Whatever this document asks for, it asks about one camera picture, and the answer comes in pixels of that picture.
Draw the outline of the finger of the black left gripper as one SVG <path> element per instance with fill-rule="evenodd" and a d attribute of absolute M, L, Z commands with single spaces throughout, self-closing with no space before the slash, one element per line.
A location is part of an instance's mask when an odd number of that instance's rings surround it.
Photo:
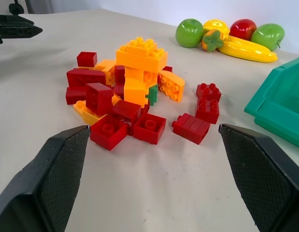
<path fill-rule="evenodd" d="M 0 14 L 0 25 L 34 25 L 34 22 L 18 15 L 2 15 Z"/>
<path fill-rule="evenodd" d="M 37 26 L 0 26 L 0 37 L 2 39 L 32 38 L 43 31 Z"/>

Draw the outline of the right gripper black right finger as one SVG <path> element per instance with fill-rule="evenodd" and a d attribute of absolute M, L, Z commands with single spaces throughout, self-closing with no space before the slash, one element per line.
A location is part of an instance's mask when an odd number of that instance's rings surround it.
<path fill-rule="evenodd" d="M 232 175 L 261 232 L 299 232 L 299 166 L 267 135 L 221 124 Z"/>

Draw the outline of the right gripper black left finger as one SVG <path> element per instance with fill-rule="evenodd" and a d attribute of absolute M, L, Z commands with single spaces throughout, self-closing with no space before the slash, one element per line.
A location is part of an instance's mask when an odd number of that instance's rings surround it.
<path fill-rule="evenodd" d="M 78 194 L 87 125 L 50 137 L 0 195 L 0 232 L 63 232 Z"/>

